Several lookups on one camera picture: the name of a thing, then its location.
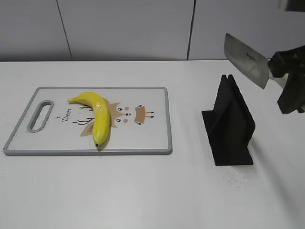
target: yellow banana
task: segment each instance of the yellow banana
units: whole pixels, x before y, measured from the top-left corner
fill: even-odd
[[[83,92],[75,98],[68,99],[68,102],[92,107],[95,119],[93,140],[96,147],[101,145],[107,139],[110,129],[110,113],[105,100],[94,92]]]

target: white table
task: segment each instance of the white table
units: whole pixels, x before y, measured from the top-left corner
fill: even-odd
[[[201,110],[232,73],[256,122],[253,166],[216,167]],[[1,229],[294,229],[305,224],[305,115],[228,61],[2,62],[0,146],[39,86],[165,86],[168,156],[5,156]]]

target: knife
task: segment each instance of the knife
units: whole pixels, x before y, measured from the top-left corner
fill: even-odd
[[[228,33],[224,40],[224,54],[243,75],[260,88],[264,89],[269,79],[285,88],[288,74],[274,78],[269,70],[267,58]]]

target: cartoon deer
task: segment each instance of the cartoon deer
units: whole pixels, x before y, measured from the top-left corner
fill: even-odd
[[[116,123],[119,123],[119,122],[123,122],[123,123],[127,123],[128,122],[128,117],[131,116],[131,113],[129,113],[129,107],[125,107],[124,110],[126,111],[126,113],[123,113],[122,110],[123,108],[122,107],[118,107],[120,103],[109,103],[108,100],[106,100],[106,103],[108,105],[108,108],[109,108],[109,112],[110,112],[110,116],[111,116],[111,127],[112,128],[117,128],[116,126]],[[92,111],[92,108],[89,107],[89,106],[79,106],[79,108],[81,109],[89,109],[89,111]],[[145,122],[145,118],[154,118],[154,116],[150,115],[150,114],[154,114],[153,111],[149,111],[149,112],[146,112],[145,111],[145,106],[137,106],[135,108],[135,113],[136,113],[136,116],[135,116],[135,119],[134,119],[134,122],[141,125],[141,124],[144,124]],[[75,121],[74,123],[77,123],[78,125],[86,125],[85,129],[83,130],[83,132],[81,133],[81,136],[88,136],[88,135],[91,135],[92,134],[92,130],[93,130],[93,124],[94,124],[94,121],[92,122],[92,120],[94,120],[94,117],[93,118],[87,118],[87,120],[85,121],[82,121],[82,120],[77,120]]]

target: banana stem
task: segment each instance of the banana stem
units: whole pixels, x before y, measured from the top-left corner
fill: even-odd
[[[76,100],[76,97],[75,97],[75,98],[68,99],[68,102],[69,102],[69,103],[74,103],[75,100]]]

